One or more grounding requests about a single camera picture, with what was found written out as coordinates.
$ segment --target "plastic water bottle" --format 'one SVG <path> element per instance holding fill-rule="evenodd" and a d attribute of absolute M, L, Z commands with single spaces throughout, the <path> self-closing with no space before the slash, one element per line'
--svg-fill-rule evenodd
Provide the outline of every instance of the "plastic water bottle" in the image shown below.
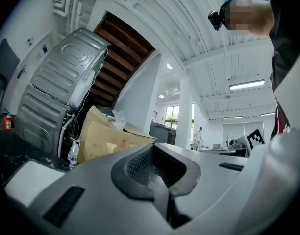
<path fill-rule="evenodd" d="M 72 140 L 73 140 L 73 144 L 67 155 L 67 159 L 69 160 L 70 170 L 77 166 L 77 157 L 78 157 L 79 144 L 80 144 L 80 139 L 78 139 L 78 140 L 72 139 Z"/>

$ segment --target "white wall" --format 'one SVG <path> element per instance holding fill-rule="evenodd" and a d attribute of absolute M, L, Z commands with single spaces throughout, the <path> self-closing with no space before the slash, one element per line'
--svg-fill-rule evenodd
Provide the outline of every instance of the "white wall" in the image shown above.
<path fill-rule="evenodd" d="M 43 45 L 46 46 L 48 50 L 47 53 L 44 53 L 42 49 Z M 17 69 L 14 71 L 6 88 L 2 103 L 2 111 L 14 115 L 17 114 L 18 106 L 27 85 L 30 83 L 30 80 L 41 62 L 54 47 L 52 31 L 48 32 L 35 46 L 31 47 L 28 54 L 18 64 Z M 26 65 L 25 73 L 22 73 L 21 76 L 17 78 L 24 65 Z"/>
<path fill-rule="evenodd" d="M 163 66 L 161 55 L 146 61 L 120 94 L 114 109 L 122 111 L 126 121 L 149 133 Z"/>
<path fill-rule="evenodd" d="M 264 129 L 264 141 L 266 143 L 270 142 L 271 133 L 274 128 L 275 115 L 265 116 L 263 118 L 263 129 Z"/>
<path fill-rule="evenodd" d="M 52 0 L 21 0 L 0 31 L 0 43 L 6 38 L 15 54 L 22 60 L 31 48 L 26 43 L 28 38 L 33 38 L 33 46 L 50 30 L 57 37 L 59 16 L 55 16 L 52 10 Z"/>
<path fill-rule="evenodd" d="M 232 139 L 238 139 L 244 135 L 244 124 L 236 123 L 236 124 L 223 124 L 223 134 L 222 134 L 222 147 L 226 147 L 226 141 L 228 138 L 228 142 Z"/>
<path fill-rule="evenodd" d="M 274 128 L 275 116 L 261 117 L 259 120 L 263 121 L 264 140 L 266 143 L 270 142 L 270 136 Z M 209 122 L 206 123 L 204 117 L 198 107 L 195 107 L 195 122 L 194 132 L 199 127 L 202 127 L 202 140 L 203 146 L 212 148 L 213 144 L 223 143 L 223 123 L 222 122 Z"/>
<path fill-rule="evenodd" d="M 154 111 L 158 112 L 156 118 L 152 118 L 154 122 L 164 124 L 166 106 L 155 105 Z"/>
<path fill-rule="evenodd" d="M 209 122 L 204 120 L 204 117 L 199 109 L 195 106 L 194 132 L 202 127 L 203 146 L 212 149 L 213 144 L 222 144 L 223 139 L 223 124 L 221 122 Z"/>

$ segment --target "black mesh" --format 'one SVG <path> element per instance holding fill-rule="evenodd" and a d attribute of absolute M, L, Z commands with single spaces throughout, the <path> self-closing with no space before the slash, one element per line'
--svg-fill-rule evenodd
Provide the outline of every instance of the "black mesh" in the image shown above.
<path fill-rule="evenodd" d="M 130 178 L 145 186 L 148 184 L 149 172 L 153 172 L 170 187 L 185 175 L 186 166 L 155 147 L 129 161 L 126 172 Z"/>
<path fill-rule="evenodd" d="M 150 149 L 129 161 L 126 172 L 133 180 L 146 186 L 148 184 L 149 172 L 151 171 L 152 165 L 153 154 L 152 149 Z"/>

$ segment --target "ceiling light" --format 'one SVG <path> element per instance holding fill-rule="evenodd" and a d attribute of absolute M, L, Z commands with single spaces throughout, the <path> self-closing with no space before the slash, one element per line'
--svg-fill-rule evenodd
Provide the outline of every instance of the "ceiling light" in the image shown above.
<path fill-rule="evenodd" d="M 247 83 L 241 83 L 241 84 L 233 84 L 229 86 L 229 90 L 238 90 L 238 89 L 243 89 L 243 88 L 249 88 L 249 87 L 254 87 L 254 86 L 260 86 L 264 85 L 265 80 L 257 80 L 257 81 L 252 81 L 252 82 L 247 82 Z"/>
<path fill-rule="evenodd" d="M 224 117 L 223 119 L 233 119 L 233 118 L 243 118 L 243 116 L 239 116 L 239 117 Z"/>
<path fill-rule="evenodd" d="M 268 115 L 273 115 L 273 114 L 275 114 L 275 112 L 261 114 L 260 116 L 263 117 L 263 116 L 268 116 Z"/>

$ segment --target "electrical cable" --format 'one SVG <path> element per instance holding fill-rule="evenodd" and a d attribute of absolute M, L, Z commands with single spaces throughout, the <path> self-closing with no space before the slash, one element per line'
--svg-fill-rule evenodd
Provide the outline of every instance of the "electrical cable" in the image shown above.
<path fill-rule="evenodd" d="M 75 132 L 75 118 L 76 118 L 76 114 L 73 113 L 73 115 L 74 115 L 74 121 L 73 121 L 73 126 L 72 126 L 72 135 L 73 135 L 74 132 Z"/>
<path fill-rule="evenodd" d="M 79 123 L 78 123 L 77 119 L 76 119 L 76 124 L 77 124 L 77 136 L 78 136 L 78 132 L 79 132 Z"/>
<path fill-rule="evenodd" d="M 102 61 L 101 64 L 104 63 L 105 58 L 107 57 L 108 53 L 109 53 L 109 50 L 106 49 L 106 55 L 104 56 L 104 59 L 103 59 L 103 61 Z M 97 78 L 97 76 L 98 76 L 98 73 L 97 73 L 97 75 L 94 77 L 94 79 L 93 79 L 93 81 L 92 81 L 92 84 L 91 84 L 90 88 L 91 88 L 91 87 L 93 86 L 93 84 L 95 83 L 96 78 Z M 85 97 L 85 99 L 84 99 L 84 101 L 83 101 L 83 103 L 82 103 L 82 107 L 81 107 L 81 109 L 79 110 L 79 112 L 78 112 L 78 114 L 77 114 L 77 117 L 75 118 L 76 120 L 77 120 L 77 118 L 79 117 L 80 112 L 81 112 L 81 110 L 83 109 L 83 107 L 84 107 L 84 105 L 85 105 L 85 102 L 86 102 L 87 97 L 89 96 L 89 93 L 90 93 L 90 89 L 89 89 L 88 94 L 86 95 L 86 97 Z"/>

